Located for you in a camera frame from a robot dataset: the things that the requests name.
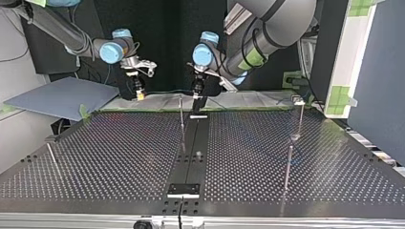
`white wall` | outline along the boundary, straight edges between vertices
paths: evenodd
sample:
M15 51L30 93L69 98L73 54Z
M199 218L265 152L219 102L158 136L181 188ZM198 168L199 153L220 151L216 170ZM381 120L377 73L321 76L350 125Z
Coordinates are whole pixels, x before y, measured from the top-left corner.
M6 14L22 31L19 18L9 10ZM25 38L15 30L0 10L0 61L21 55L27 48ZM46 84L44 75L35 73L28 53L23 58L0 62L0 109L2 103L16 95ZM0 114L0 173L44 144L52 134L50 124L57 118L26 111Z

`metal rod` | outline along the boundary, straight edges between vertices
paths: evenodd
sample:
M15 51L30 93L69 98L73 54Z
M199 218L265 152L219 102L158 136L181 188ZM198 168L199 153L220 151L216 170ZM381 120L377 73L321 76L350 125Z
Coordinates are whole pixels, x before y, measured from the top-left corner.
M47 143L47 147L48 147L48 150L49 150L49 152L50 152L50 154L51 154L52 162L53 162L53 163L56 163L56 158L54 157L51 143L48 142L48 143Z
M292 149L293 149L293 146L289 146L289 148L288 148L287 170L286 170L286 181L284 182L284 190L285 190L285 192L288 190L289 170L291 168L291 160L292 160Z
M181 117L181 130L184 133L184 119L183 119L183 115L182 115L182 95L180 95L179 106L180 106L180 117Z
M305 105L302 105L301 114L300 114L300 128L301 128L301 125L303 124L304 108L305 108Z
M179 106L180 106L180 120L181 120L181 147L182 152L185 154L185 132L184 132L184 117L182 111L182 95L179 98Z

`black robot arm segment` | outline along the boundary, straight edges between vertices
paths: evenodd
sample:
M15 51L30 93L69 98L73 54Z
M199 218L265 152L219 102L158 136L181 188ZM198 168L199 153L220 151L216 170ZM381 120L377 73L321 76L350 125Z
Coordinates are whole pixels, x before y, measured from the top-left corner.
M128 30L114 31L112 40L92 39L77 25L72 24L49 7L43 8L23 0L0 0L0 7L15 10L31 24L62 43L71 54L92 57L93 59L101 58L108 64L115 64L129 57L135 57L138 60L136 53L139 43L134 42L132 34ZM153 75L156 68L155 63L150 61L136 62L141 64L136 65L134 69L148 68L149 76ZM132 67L128 65L128 61L121 63L121 65L124 65L125 68Z
M193 53L197 71L210 69L235 84L242 82L252 67L262 66L271 54L299 40L308 29L316 8L316 0L237 2L262 21L261 27L252 31L252 38L241 44L243 48L233 56L225 57L216 49L219 36L204 32L201 44Z

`green tape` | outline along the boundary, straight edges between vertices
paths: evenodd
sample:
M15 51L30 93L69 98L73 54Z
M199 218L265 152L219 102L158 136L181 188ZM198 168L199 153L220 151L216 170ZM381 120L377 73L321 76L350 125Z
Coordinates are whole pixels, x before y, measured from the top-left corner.
M287 83L288 78L298 78L298 79L302 78L302 74L300 71L284 72L284 76L283 76L283 89L294 89L294 90L300 89L299 86L292 86L292 84Z
M349 17L368 16L373 0L352 0Z
M7 114L15 111L16 109L10 105L4 104L3 107L0 109L0 114Z
M247 56L246 56L246 60L248 61L249 64L253 65L253 66L262 66L265 64L265 61L263 59L263 57L259 54L259 52L257 52L256 49L253 49ZM247 63L245 61L242 61L241 64L239 64L238 68L242 69L242 70L250 70L251 67L247 65Z
M80 112L80 116L83 119L87 119L89 118L91 115L88 113L87 107L84 104L80 104L80 108L79 108L79 112Z
M342 115L346 106L349 105L350 87L333 86L327 108L327 115Z
M34 3L34 4L38 5L38 6L43 7L43 8L47 6L47 0L27 0L27 2Z

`gray robot arm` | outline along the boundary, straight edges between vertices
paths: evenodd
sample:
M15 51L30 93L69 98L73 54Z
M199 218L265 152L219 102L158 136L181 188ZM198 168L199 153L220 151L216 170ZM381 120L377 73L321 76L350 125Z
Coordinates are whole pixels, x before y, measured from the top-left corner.
M225 57L217 50L219 36L213 32L203 32L201 43L193 52L196 71L211 70L234 84L242 82L250 69L265 64L271 54L299 40L316 8L316 0L237 2L260 19L262 27L253 30L252 38L233 56Z

